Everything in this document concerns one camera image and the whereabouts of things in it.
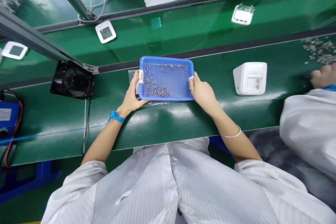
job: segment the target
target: display screen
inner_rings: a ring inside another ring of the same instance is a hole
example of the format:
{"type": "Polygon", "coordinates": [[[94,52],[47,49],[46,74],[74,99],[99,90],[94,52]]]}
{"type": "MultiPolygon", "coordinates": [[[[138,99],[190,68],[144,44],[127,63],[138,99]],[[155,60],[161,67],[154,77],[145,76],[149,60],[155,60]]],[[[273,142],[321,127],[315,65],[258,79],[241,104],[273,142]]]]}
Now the display screen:
{"type": "Polygon", "coordinates": [[[100,34],[103,37],[103,40],[112,36],[112,32],[111,32],[111,29],[109,27],[106,27],[103,30],[101,30],[100,34]]]}
{"type": "Polygon", "coordinates": [[[9,54],[20,56],[23,51],[22,47],[18,47],[16,45],[13,45],[12,49],[10,50],[9,54]]]}

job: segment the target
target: blue wristband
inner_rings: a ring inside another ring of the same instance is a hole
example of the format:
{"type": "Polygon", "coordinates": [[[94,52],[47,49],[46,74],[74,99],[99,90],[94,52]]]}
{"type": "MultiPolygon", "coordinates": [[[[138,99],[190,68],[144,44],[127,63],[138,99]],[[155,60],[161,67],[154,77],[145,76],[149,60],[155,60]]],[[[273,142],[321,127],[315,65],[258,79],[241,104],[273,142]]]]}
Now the blue wristband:
{"type": "Polygon", "coordinates": [[[110,118],[109,118],[109,120],[108,120],[108,123],[111,121],[111,119],[113,118],[113,120],[116,120],[116,121],[118,121],[118,122],[124,122],[125,121],[125,119],[126,118],[122,118],[117,112],[115,112],[115,111],[112,111],[111,112],[111,115],[110,115],[110,118]]]}
{"type": "Polygon", "coordinates": [[[336,91],[336,85],[329,85],[329,86],[323,87],[322,89],[329,90],[329,91],[336,91]]]}

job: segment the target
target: hand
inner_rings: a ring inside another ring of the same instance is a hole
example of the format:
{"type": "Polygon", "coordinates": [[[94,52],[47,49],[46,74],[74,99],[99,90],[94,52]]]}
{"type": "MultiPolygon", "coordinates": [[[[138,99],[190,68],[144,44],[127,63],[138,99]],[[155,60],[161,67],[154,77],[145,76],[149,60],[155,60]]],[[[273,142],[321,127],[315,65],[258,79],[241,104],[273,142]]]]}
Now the hand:
{"type": "Polygon", "coordinates": [[[138,71],[135,71],[133,79],[131,80],[131,83],[129,84],[129,88],[126,92],[124,101],[122,105],[117,109],[117,113],[123,117],[126,118],[129,113],[131,113],[134,110],[137,110],[142,105],[147,103],[147,100],[137,100],[135,97],[135,86],[139,80],[139,74],[138,71]]]}
{"type": "Polygon", "coordinates": [[[320,70],[315,70],[310,73],[313,87],[324,88],[329,85],[336,85],[336,63],[325,65],[320,70]]]}
{"type": "Polygon", "coordinates": [[[201,81],[196,72],[194,73],[194,81],[189,80],[189,86],[195,101],[211,117],[223,111],[219,102],[216,100],[212,87],[207,82],[201,81]]]}

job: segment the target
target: red wire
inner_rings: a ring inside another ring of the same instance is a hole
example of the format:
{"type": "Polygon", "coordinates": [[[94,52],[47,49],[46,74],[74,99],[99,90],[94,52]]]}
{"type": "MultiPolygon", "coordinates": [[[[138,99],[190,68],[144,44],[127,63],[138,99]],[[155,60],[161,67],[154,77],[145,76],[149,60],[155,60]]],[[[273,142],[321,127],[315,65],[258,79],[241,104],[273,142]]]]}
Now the red wire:
{"type": "MultiPolygon", "coordinates": [[[[19,116],[18,122],[17,122],[17,124],[16,124],[16,127],[15,127],[15,129],[14,129],[14,133],[13,133],[11,139],[13,139],[13,138],[15,137],[15,134],[16,134],[16,132],[17,132],[19,126],[20,126],[21,120],[22,120],[22,115],[23,115],[23,104],[22,104],[21,101],[19,101],[19,104],[20,104],[20,107],[21,107],[20,116],[19,116]]],[[[5,167],[6,167],[6,168],[11,168],[11,166],[8,165],[8,155],[9,155],[10,150],[11,150],[11,148],[12,148],[12,144],[13,144],[13,142],[10,142],[9,145],[7,146],[7,149],[6,149],[6,153],[5,153],[5,167]]]]}

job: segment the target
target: forearm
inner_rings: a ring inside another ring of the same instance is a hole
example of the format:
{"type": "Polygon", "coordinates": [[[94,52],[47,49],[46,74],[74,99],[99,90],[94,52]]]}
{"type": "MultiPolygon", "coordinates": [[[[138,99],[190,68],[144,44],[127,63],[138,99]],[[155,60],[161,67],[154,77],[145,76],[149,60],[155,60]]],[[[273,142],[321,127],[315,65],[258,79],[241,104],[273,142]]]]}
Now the forearm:
{"type": "MultiPolygon", "coordinates": [[[[129,112],[118,111],[118,114],[126,118],[129,112]]],[[[95,141],[90,146],[86,155],[83,158],[81,166],[92,160],[105,162],[108,158],[113,145],[116,141],[117,135],[123,123],[111,119],[111,121],[104,127],[104,129],[97,136],[95,141]]]]}
{"type": "Polygon", "coordinates": [[[262,161],[257,150],[243,132],[234,138],[224,137],[236,135],[239,132],[239,127],[220,106],[218,111],[212,115],[212,118],[217,126],[218,132],[221,134],[224,144],[236,162],[240,162],[245,159],[262,161]]]}

